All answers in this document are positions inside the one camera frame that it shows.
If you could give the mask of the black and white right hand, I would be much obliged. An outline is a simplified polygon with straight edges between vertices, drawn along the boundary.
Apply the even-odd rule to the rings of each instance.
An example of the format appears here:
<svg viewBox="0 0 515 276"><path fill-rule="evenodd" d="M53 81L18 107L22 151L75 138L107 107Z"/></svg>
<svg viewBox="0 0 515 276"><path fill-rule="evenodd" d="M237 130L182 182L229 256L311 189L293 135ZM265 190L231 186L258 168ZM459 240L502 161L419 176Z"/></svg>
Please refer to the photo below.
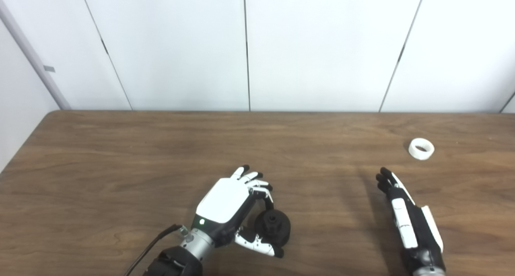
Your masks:
<svg viewBox="0 0 515 276"><path fill-rule="evenodd" d="M443 239L430 208L418 206L402 181L389 169L382 167L376 181L377 188L390 204L407 272L411 276L445 276Z"/></svg>

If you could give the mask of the black and white left hand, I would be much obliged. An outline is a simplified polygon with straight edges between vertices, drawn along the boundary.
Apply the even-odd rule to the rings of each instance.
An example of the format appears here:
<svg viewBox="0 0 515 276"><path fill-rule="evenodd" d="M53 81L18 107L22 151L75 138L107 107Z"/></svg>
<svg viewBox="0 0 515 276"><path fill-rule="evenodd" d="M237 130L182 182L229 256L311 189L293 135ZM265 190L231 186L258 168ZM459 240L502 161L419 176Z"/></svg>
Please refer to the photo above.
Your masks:
<svg viewBox="0 0 515 276"><path fill-rule="evenodd" d="M243 226L256 201L263 200L267 210L274 208L272 190L261 172L250 172L248 165L239 166L230 177L220 178L200 201L181 247L199 261L231 243L283 258L282 248Z"/></svg>

